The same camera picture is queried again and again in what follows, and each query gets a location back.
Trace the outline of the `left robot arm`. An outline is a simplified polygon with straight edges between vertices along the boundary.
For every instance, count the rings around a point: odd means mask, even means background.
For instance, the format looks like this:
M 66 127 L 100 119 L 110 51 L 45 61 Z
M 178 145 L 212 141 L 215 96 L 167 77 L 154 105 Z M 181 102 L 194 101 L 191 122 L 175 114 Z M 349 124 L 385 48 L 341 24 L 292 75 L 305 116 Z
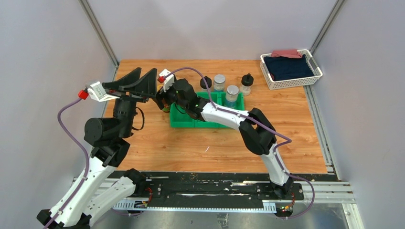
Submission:
M 122 199 L 146 192 L 146 177 L 130 169 L 103 193 L 96 191 L 126 157 L 133 135 L 137 103 L 145 103 L 157 93 L 157 69 L 142 74 L 132 70 L 119 80 L 95 81 L 86 85 L 78 100 L 87 97 L 99 102 L 114 100 L 110 118 L 90 118 L 85 124 L 84 140 L 92 146 L 85 153 L 85 168 L 68 192 L 51 209 L 41 210 L 38 221 L 46 229 L 89 229 Z

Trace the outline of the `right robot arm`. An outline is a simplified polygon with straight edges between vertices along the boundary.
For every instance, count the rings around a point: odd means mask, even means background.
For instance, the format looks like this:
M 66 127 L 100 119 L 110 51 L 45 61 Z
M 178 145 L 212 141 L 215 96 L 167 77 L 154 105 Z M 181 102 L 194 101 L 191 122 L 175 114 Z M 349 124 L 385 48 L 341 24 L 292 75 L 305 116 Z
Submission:
M 185 79 L 169 80 L 161 76 L 158 82 L 163 84 L 155 98 L 160 109 L 174 104 L 184 109 L 191 119 L 217 123 L 238 131 L 246 148 L 260 156 L 265 164 L 275 197 L 285 199 L 291 194 L 291 173 L 281 161 L 275 129 L 261 110 L 241 111 L 218 105 L 198 96 Z

